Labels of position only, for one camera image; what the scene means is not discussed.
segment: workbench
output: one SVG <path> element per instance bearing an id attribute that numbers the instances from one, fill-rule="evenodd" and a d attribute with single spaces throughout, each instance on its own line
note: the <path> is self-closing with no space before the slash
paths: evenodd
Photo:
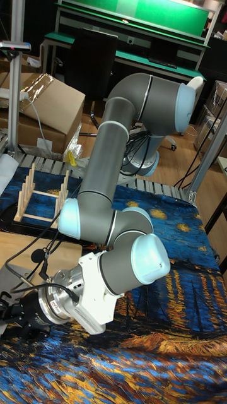
<path id="1" fill-rule="evenodd" d="M 59 32 L 50 32 L 45 35 L 43 47 L 44 47 L 44 62 L 42 67 L 42 72 L 47 72 L 47 60 L 50 52 L 50 47 L 63 47 L 66 49 L 70 49 L 71 45 L 74 42 L 74 37 L 71 35 L 59 33 Z M 164 66 L 158 63 L 149 62 L 147 57 L 137 56 L 132 53 L 122 52 L 121 50 L 116 51 L 115 62 L 126 64 L 128 66 L 133 66 L 138 70 L 145 70 L 150 74 L 161 74 L 163 77 L 167 79 L 180 80 L 184 82 L 189 82 L 193 77 L 200 76 L 206 81 L 205 77 L 198 71 L 194 69 L 186 69 L 177 67 L 170 68 L 168 66 Z"/>
<path id="2" fill-rule="evenodd" d="M 16 202 L 27 173 L 18 168 L 0 199 L 0 212 Z M 35 172 L 35 182 L 41 191 L 58 190 L 62 175 Z M 69 178 L 69 195 L 79 182 Z M 197 208 L 117 186 L 113 207 L 128 206 L 149 213 L 168 252 L 170 273 L 119 299 L 114 321 L 102 335 L 89 336 L 79 324 L 67 323 L 53 326 L 44 342 L 1 340 L 0 402 L 227 401 L 227 293 Z M 30 207 L 33 214 L 41 208 L 41 200 Z M 100 246 L 88 245 L 83 254 L 90 251 Z"/>

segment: white paper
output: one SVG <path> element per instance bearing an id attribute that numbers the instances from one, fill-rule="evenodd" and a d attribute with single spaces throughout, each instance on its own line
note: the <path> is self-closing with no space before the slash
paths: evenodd
<path id="1" fill-rule="evenodd" d="M 36 59 L 33 59 L 32 57 L 28 56 L 28 59 L 26 60 L 29 65 L 31 65 L 33 68 L 39 68 L 41 66 L 40 61 L 37 61 Z"/>
<path id="2" fill-rule="evenodd" d="M 53 142 L 52 142 L 52 140 L 47 140 L 47 139 L 46 139 L 46 142 L 47 142 L 47 147 L 48 147 L 49 151 L 51 152 L 51 151 L 52 151 Z M 39 147 L 40 149 L 44 149 L 44 150 L 47 149 L 46 146 L 45 146 L 45 141 L 44 141 L 44 139 L 42 139 L 42 138 L 37 138 L 37 147 Z"/>
<path id="3" fill-rule="evenodd" d="M 18 162 L 8 154 L 3 154 L 0 157 L 0 196 L 13 178 L 17 167 Z"/>

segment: black chair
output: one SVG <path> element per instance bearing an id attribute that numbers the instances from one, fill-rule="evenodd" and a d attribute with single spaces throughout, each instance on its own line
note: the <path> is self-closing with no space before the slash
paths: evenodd
<path id="1" fill-rule="evenodd" d="M 117 36 L 80 28 L 65 63 L 65 84 L 81 91 L 92 101 L 90 117 L 98 128 L 94 116 L 95 101 L 107 95 L 117 50 Z"/>

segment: wooden floor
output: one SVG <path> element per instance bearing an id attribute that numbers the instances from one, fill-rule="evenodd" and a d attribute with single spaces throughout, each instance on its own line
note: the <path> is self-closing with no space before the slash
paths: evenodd
<path id="1" fill-rule="evenodd" d="M 104 104 L 99 103 L 96 105 L 95 115 L 97 121 L 101 121 Z M 86 105 L 83 114 L 83 125 L 81 131 L 96 133 L 97 130 L 91 122 L 89 117 L 89 108 Z M 195 134 L 195 131 L 188 128 L 188 132 Z M 191 161 L 193 160 L 196 150 L 193 142 L 195 138 L 189 134 L 180 136 L 179 134 L 173 134 L 172 138 L 177 143 L 177 149 L 175 151 L 170 150 L 170 143 L 164 139 L 159 148 L 160 161 L 158 166 L 151 177 L 144 179 L 159 182 L 169 186 L 174 186 L 186 173 Z M 88 157 L 91 154 L 95 138 L 89 138 L 80 136 L 79 143 L 83 147 L 83 154 L 81 157 Z M 193 168 L 200 163 L 200 158 L 197 157 Z M 193 178 L 193 174 L 189 176 L 182 186 L 187 185 Z M 213 214 L 214 210 L 218 206 L 219 202 L 225 195 L 227 190 L 227 181 L 218 165 L 213 165 L 205 175 L 205 178 L 198 190 L 196 197 L 196 205 L 198 207 L 202 222 L 204 226 Z M 227 254 L 227 222 L 222 214 L 215 226 L 208 235 L 209 241 L 219 255 L 220 259 L 224 259 Z"/>

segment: yellow object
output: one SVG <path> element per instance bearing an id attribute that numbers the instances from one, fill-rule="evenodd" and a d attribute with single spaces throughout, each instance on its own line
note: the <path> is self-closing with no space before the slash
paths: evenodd
<path id="1" fill-rule="evenodd" d="M 66 163 L 70 163 L 73 167 L 77 165 L 71 150 L 69 150 L 66 155 Z"/>
<path id="2" fill-rule="evenodd" d="M 127 205 L 129 206 L 129 208 L 132 208 L 133 206 L 139 206 L 139 203 L 134 202 L 134 201 L 129 201 L 129 202 L 127 202 Z"/>
<path id="3" fill-rule="evenodd" d="M 162 210 L 160 209 L 150 209 L 150 214 L 158 219 L 167 219 L 167 215 L 165 214 L 165 212 L 162 212 Z"/>
<path id="4" fill-rule="evenodd" d="M 179 223 L 177 225 L 177 229 L 185 233 L 190 232 L 190 227 L 186 223 Z"/>

